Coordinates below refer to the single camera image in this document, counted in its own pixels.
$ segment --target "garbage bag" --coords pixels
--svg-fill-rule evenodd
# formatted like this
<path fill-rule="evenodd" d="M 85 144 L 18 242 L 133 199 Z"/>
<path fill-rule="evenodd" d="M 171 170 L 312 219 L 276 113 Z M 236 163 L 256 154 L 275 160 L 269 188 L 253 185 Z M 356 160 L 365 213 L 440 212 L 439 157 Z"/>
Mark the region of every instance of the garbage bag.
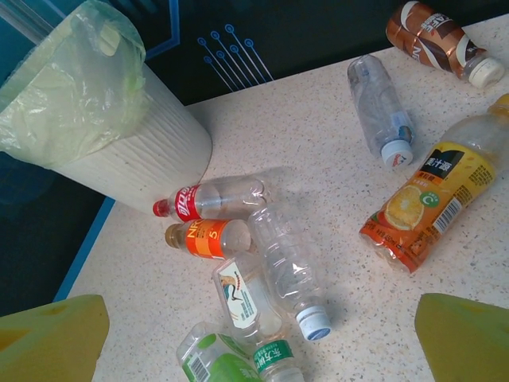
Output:
<path fill-rule="evenodd" d="M 145 54 L 129 19 L 83 3 L 0 88 L 0 151 L 55 168 L 130 135 L 148 109 Z"/>

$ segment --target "white label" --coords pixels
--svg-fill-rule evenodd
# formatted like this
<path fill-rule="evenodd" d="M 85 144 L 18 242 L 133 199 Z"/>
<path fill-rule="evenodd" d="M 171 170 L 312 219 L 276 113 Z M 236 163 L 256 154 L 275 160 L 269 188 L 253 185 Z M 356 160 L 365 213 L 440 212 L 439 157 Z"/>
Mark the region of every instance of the white label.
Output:
<path fill-rule="evenodd" d="M 200 356 L 195 354 L 188 362 L 189 370 L 194 375 L 196 382 L 207 382 L 210 377 L 210 373 L 201 361 Z"/>
<path fill-rule="evenodd" d="M 258 309 L 235 262 L 220 272 L 220 280 L 233 325 L 246 329 L 255 321 Z"/>
<path fill-rule="evenodd" d="M 453 197 L 447 207 L 444 208 L 444 211 L 442 211 L 440 216 L 435 220 L 433 226 L 443 235 L 457 214 L 461 212 L 462 208 L 463 206 L 460 201 Z"/>

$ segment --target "bottle label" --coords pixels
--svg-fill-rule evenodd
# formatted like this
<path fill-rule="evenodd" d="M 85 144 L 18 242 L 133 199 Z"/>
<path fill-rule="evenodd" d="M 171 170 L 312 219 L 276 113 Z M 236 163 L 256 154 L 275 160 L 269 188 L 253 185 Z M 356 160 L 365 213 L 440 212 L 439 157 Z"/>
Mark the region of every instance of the bottle label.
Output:
<path fill-rule="evenodd" d="M 175 211 L 182 221 L 200 219 L 201 216 L 196 210 L 196 191 L 200 185 L 184 187 L 175 196 Z"/>
<path fill-rule="evenodd" d="M 492 165 L 478 153 L 439 142 L 421 169 L 368 219 L 360 233 L 390 249 L 414 272 L 461 210 L 494 180 Z"/>
<path fill-rule="evenodd" d="M 387 38 L 421 64 L 463 76 L 464 66 L 486 52 L 470 41 L 451 18 L 420 2 L 399 8 L 387 24 Z"/>
<path fill-rule="evenodd" d="M 288 342 L 278 340 L 264 345 L 254 352 L 253 359 L 258 372 L 262 372 L 272 364 L 291 357 L 293 357 L 293 354 Z"/>
<path fill-rule="evenodd" d="M 193 255 L 206 259 L 224 259 L 221 235 L 229 220 L 198 219 L 185 233 L 185 246 Z"/>
<path fill-rule="evenodd" d="M 225 380 L 234 380 L 238 382 L 262 382 L 258 373 L 247 362 L 247 356 L 241 353 L 233 354 L 227 351 L 231 347 L 225 340 L 235 343 L 231 338 L 224 335 L 217 337 L 211 334 L 206 337 L 208 343 L 206 346 L 198 345 L 197 351 L 192 353 L 182 365 L 182 369 L 190 382 L 224 382 Z M 215 346 L 209 349 L 212 352 L 221 352 L 212 363 L 204 362 L 204 353 L 207 352 L 209 346 Z"/>
<path fill-rule="evenodd" d="M 406 116 L 406 113 L 398 111 L 390 115 L 390 123 L 392 127 L 398 132 L 398 137 L 412 143 L 414 140 L 414 131 L 412 130 L 411 123 Z"/>
<path fill-rule="evenodd" d="M 234 327 L 246 329 L 255 321 L 258 309 L 235 262 L 220 272 L 220 281 Z"/>

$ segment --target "green bottle label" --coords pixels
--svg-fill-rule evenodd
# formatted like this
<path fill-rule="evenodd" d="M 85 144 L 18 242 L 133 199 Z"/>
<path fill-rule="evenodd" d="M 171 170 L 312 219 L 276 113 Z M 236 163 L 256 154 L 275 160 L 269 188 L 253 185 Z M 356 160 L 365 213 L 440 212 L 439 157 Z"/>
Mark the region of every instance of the green bottle label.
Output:
<path fill-rule="evenodd" d="M 262 382 L 245 360 L 231 353 L 219 357 L 210 369 L 194 354 L 188 358 L 183 369 L 190 382 Z"/>
<path fill-rule="evenodd" d="M 223 354 L 207 364 L 204 362 L 204 352 L 207 351 Z M 247 359 L 248 356 L 233 338 L 223 334 L 209 334 L 200 341 L 182 368 L 190 382 L 262 382 Z"/>
<path fill-rule="evenodd" d="M 262 372 L 270 365 L 280 360 L 291 357 L 293 357 L 292 349 L 285 340 L 274 341 L 268 345 L 262 346 L 253 356 L 254 364 L 258 372 Z"/>

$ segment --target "yellow label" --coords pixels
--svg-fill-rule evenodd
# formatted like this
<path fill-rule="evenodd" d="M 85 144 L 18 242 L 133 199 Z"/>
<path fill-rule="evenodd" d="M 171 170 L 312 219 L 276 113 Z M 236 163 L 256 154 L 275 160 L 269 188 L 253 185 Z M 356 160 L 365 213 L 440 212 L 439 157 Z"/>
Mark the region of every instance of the yellow label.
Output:
<path fill-rule="evenodd" d="M 415 271 L 450 224 L 495 180 L 473 150 L 439 142 L 421 169 L 361 228 Z"/>

